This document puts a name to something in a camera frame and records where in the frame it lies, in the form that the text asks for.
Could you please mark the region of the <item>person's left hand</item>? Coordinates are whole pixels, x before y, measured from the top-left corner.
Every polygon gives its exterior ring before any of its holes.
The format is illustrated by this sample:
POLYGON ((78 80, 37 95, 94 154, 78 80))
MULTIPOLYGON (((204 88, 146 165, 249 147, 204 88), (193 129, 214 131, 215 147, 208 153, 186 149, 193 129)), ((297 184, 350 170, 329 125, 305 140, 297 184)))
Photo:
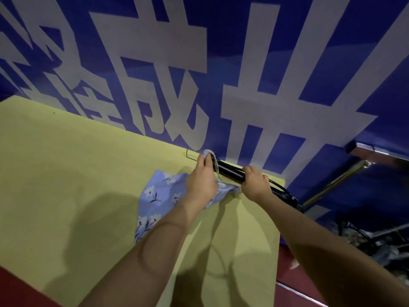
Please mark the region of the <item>person's left hand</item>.
POLYGON ((195 169, 186 179, 186 195, 190 202, 194 202, 199 209, 205 208, 218 191, 213 169, 205 167, 205 155, 202 153, 197 159, 195 169))

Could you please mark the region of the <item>person's right hand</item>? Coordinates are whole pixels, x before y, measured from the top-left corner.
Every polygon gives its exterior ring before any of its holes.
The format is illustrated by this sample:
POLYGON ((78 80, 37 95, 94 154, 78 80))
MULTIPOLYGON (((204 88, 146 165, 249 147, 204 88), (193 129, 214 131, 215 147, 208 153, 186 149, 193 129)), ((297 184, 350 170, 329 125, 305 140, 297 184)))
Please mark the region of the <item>person's right hand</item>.
POLYGON ((261 173, 253 166, 251 167, 252 176, 249 180, 245 180, 241 186, 243 194, 259 205, 269 202, 273 197, 273 193, 268 175, 261 173))

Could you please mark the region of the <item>black clothes hanger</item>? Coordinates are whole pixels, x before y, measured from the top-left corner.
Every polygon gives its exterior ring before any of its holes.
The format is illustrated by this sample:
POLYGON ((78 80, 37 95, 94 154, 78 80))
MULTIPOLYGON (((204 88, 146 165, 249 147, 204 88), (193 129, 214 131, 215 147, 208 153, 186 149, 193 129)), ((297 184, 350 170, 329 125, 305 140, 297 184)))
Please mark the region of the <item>black clothes hanger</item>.
MULTIPOLYGON (((227 164, 218 159, 215 160, 214 164, 215 166, 221 165, 221 175, 222 176, 227 177, 236 183, 239 183, 240 187, 242 186, 243 182, 245 181, 245 176, 244 176, 244 172, 242 169, 235 167, 233 165, 227 164)), ((293 208, 296 211, 302 212, 301 211, 302 207, 300 206, 298 201, 295 199, 295 197, 288 190, 286 190, 282 186, 279 186, 278 184, 276 184, 270 179, 269 179, 269 182, 270 182, 271 191, 273 193, 273 197, 269 202, 265 202, 261 205, 256 203, 258 206, 260 206, 266 213, 273 214, 273 215, 284 214, 287 210, 290 210, 290 208, 293 208)), ((187 206, 187 211, 189 213, 198 214, 198 212, 202 210, 202 209, 199 209, 199 207, 194 202, 190 202, 187 198, 187 195, 183 197, 182 203, 183 205, 187 206)))

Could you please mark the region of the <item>light blue floral cloth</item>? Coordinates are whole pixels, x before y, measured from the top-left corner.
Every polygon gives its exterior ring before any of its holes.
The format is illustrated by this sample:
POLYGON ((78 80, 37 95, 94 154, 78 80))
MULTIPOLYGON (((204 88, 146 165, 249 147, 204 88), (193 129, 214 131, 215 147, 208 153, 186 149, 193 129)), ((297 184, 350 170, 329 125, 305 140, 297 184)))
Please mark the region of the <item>light blue floral cloth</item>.
MULTIPOLYGON (((217 177, 221 175, 221 165, 214 164, 216 158, 213 151, 203 151, 204 161, 207 155, 211 155, 213 167, 217 177)), ((139 242, 157 224, 157 222, 169 213, 185 197, 186 179, 188 173, 171 175, 161 170, 156 170, 144 188, 137 209, 136 229, 134 240, 139 242)), ((203 210, 219 203, 227 195, 238 195, 242 192, 241 187, 231 183, 215 179, 217 192, 207 202, 203 210)))

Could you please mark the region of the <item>person's right forearm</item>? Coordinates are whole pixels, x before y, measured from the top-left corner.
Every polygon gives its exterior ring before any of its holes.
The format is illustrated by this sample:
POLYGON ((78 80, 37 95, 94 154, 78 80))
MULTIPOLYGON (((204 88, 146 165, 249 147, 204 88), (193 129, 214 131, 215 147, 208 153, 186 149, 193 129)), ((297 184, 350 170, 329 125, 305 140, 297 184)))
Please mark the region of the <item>person's right forearm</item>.
POLYGON ((283 203, 255 202, 273 220, 328 307, 409 307, 409 288, 365 253, 283 203))

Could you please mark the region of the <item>person's left forearm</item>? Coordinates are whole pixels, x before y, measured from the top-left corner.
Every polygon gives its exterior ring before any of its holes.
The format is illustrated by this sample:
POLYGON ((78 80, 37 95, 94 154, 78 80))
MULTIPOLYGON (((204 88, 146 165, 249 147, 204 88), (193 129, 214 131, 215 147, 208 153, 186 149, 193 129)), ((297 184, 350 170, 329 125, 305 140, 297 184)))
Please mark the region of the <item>person's left forearm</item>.
POLYGON ((187 193, 105 274, 78 307, 155 307, 193 221, 209 200, 187 193))

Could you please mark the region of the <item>blue banner with white characters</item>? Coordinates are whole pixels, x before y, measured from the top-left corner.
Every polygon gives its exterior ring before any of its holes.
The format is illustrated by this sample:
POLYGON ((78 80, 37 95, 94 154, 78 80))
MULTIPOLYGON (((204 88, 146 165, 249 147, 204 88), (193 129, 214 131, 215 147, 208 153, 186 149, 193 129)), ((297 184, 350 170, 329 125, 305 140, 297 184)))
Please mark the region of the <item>blue banner with white characters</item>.
POLYGON ((409 156, 409 0, 0 0, 12 95, 283 178, 409 156))

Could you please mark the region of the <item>dark wooden ledge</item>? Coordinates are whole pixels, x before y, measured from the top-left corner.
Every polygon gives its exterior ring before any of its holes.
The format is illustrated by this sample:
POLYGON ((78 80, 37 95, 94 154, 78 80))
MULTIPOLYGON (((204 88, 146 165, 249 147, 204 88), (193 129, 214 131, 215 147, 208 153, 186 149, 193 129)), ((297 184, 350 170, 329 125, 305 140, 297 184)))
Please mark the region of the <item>dark wooden ledge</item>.
POLYGON ((409 171, 408 155, 398 154, 356 141, 349 143, 345 148, 350 155, 358 157, 361 160, 409 171))

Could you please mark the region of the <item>yellow-green table mat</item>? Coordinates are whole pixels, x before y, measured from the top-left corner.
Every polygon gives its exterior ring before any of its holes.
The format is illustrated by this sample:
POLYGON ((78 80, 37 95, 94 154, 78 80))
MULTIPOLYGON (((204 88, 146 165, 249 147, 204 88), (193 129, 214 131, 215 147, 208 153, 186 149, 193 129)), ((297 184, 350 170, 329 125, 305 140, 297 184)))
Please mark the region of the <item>yellow-green table mat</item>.
MULTIPOLYGON (((0 265, 76 307, 134 246, 156 170, 190 173, 186 150, 22 97, 0 103, 0 265)), ((279 232, 243 195, 197 217, 158 303, 273 307, 279 232)))

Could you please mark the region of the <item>metal rail bar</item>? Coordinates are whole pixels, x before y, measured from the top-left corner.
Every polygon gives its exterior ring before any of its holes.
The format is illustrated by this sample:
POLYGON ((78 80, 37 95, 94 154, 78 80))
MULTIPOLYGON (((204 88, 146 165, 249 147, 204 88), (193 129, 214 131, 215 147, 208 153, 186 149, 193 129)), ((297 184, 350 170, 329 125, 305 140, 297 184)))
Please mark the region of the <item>metal rail bar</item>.
POLYGON ((319 191, 316 195, 311 197, 309 200, 305 201, 302 205, 302 212, 307 211, 310 209, 314 204, 319 201, 325 194, 345 182, 348 178, 352 177, 360 173, 361 171, 370 168, 374 165, 375 162, 368 161, 368 160, 360 160, 355 164, 351 165, 348 169, 344 170, 342 174, 338 175, 335 179, 333 179, 330 183, 328 183, 321 191, 319 191))

